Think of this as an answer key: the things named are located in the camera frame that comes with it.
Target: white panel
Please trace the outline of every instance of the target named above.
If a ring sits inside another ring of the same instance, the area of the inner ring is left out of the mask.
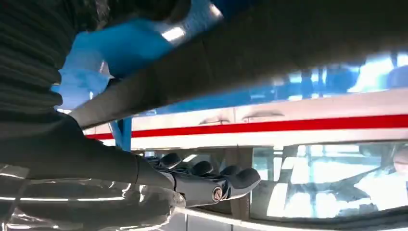
[[[234,123],[233,108],[134,117],[132,131],[160,128],[185,128]]]
[[[408,89],[235,107],[236,123],[408,114]]]
[[[287,146],[300,143],[401,140],[407,138],[408,128],[243,132],[132,138],[131,148],[134,150],[225,147],[236,145]]]
[[[189,216],[188,231],[231,231],[231,225],[214,220]]]
[[[167,225],[160,227],[162,231],[187,231],[187,215],[182,213],[174,214]]]

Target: dark panel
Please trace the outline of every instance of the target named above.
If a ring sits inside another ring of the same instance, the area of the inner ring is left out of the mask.
[[[408,1],[264,0],[175,49],[71,115],[93,127],[295,70],[364,58],[408,41]]]

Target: metal bar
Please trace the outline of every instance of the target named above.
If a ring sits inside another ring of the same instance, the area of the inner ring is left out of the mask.
[[[122,127],[122,150],[130,152],[132,140],[132,118],[123,119]]]
[[[111,130],[112,135],[114,136],[116,145],[119,146],[119,147],[122,147],[123,146],[123,143],[122,143],[122,140],[123,140],[122,131],[120,130],[119,125],[117,124],[117,122],[116,121],[110,122],[109,123],[109,128]]]

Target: reflective surface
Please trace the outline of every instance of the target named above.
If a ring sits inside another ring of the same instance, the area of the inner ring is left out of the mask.
[[[174,207],[185,206],[180,194],[159,187],[95,179],[26,180],[26,170],[5,167],[14,171],[0,175],[3,230],[154,229],[168,223]]]
[[[254,148],[251,217],[334,218],[408,205],[404,142]]]

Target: robotic finger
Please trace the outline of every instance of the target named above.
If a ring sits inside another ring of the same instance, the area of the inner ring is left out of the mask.
[[[181,159],[176,156],[177,154],[171,153],[161,159],[148,160],[173,183],[174,191],[183,195],[186,207],[213,205],[243,197],[261,181],[253,168],[240,170],[238,166],[228,166],[220,174],[214,174],[213,166],[207,161],[201,161],[190,169],[177,168]]]

